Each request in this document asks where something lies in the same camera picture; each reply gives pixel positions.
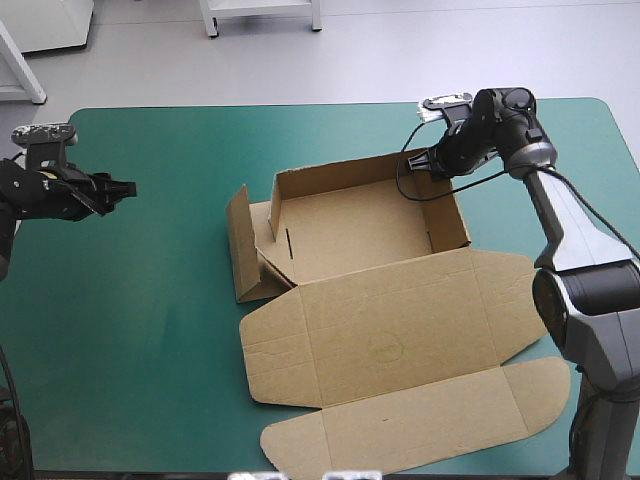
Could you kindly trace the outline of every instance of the cardboard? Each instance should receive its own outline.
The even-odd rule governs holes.
[[[546,333],[533,275],[467,247],[300,285],[240,323],[251,395],[328,407],[496,367]]]
[[[270,425],[260,444],[295,480],[397,472],[544,430],[562,413],[569,377],[557,357],[496,367]]]
[[[322,408],[267,427],[294,480],[394,472],[546,428],[568,399],[557,358],[501,367],[546,330],[527,257],[468,247],[454,196],[411,202],[396,165],[416,151],[278,173],[271,200],[227,208],[252,397]],[[412,194],[451,190],[430,174]]]
[[[280,172],[270,202],[246,186],[227,207],[236,299],[431,255],[469,244],[454,196],[416,203],[396,187],[396,166],[419,150]],[[412,193],[451,190],[413,175]]]

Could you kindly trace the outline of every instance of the cardboard tab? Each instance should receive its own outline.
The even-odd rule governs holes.
[[[521,440],[569,398],[566,363],[549,357],[379,395],[268,426],[260,445],[279,471],[391,473]]]
[[[546,333],[533,275],[463,248],[300,285],[240,324],[251,395],[328,407],[496,367]]]
[[[236,298],[239,300],[260,282],[258,252],[255,246],[246,185],[242,186],[227,205],[227,225],[233,263],[233,281],[236,287]]]
[[[227,205],[227,225],[238,302],[275,297],[292,288],[291,283],[256,248],[246,185]]]

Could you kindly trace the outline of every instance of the green table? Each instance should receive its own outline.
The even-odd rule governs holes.
[[[0,284],[1,341],[40,469],[269,469],[258,438],[304,410],[254,403],[234,302],[224,207],[242,183],[270,195],[274,172],[397,150],[414,104],[92,109],[72,122],[70,159],[135,180],[137,199],[81,223],[30,221]],[[638,171],[607,106],[540,102],[559,166],[640,244]],[[435,141],[442,124],[415,145]],[[496,161],[475,175],[497,171]],[[461,185],[469,179],[458,179]],[[534,258],[545,244],[519,182],[460,195],[474,246]],[[515,361],[556,354],[547,337]],[[545,432],[422,472],[552,474],[567,463],[573,396]],[[631,458],[640,473],[640,447]]]

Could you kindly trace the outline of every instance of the white cabinet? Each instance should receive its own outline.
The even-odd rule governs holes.
[[[87,43],[93,0],[0,0],[0,20],[21,52]]]
[[[200,0],[202,18],[210,37],[218,36],[219,18],[250,15],[310,15],[314,32],[322,30],[321,0]]]

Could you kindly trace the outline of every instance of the shelf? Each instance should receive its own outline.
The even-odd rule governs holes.
[[[309,14],[311,9],[310,0],[209,0],[208,5],[216,18]]]

